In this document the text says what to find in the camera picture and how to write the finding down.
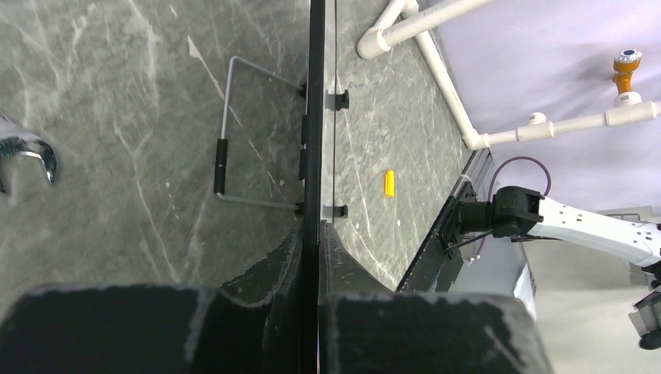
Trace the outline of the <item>yellow marker cap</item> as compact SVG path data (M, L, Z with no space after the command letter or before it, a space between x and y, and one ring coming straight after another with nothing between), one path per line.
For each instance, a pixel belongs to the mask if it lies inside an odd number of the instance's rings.
M387 170L384 175L384 194L386 197L394 198L395 184L394 171Z

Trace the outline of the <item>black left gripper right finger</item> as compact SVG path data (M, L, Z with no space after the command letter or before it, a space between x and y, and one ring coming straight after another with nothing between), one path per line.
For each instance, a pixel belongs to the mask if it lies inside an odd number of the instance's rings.
M532 317L516 298L396 293L320 225L322 373L550 373Z

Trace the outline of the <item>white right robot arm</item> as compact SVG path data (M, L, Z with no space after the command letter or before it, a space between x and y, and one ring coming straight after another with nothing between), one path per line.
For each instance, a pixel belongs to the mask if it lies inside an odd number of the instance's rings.
M629 319L644 350L660 347L660 226L623 221L559 203L518 186L499 189L487 202L460 203L461 233L494 238L552 238L617 256L653 275L653 288L633 304Z

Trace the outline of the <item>black framed whiteboard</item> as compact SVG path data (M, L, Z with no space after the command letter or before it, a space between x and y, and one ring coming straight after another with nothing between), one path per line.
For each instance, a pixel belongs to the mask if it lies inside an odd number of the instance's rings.
M347 94L337 84L337 3L311 1L302 175L305 177L303 238L319 240L320 225L334 219L336 117Z

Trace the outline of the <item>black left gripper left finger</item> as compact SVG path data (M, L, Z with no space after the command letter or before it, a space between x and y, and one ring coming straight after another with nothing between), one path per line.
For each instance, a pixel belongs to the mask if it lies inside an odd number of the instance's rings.
M220 287L45 284L1 323L4 373L296 373L301 228Z

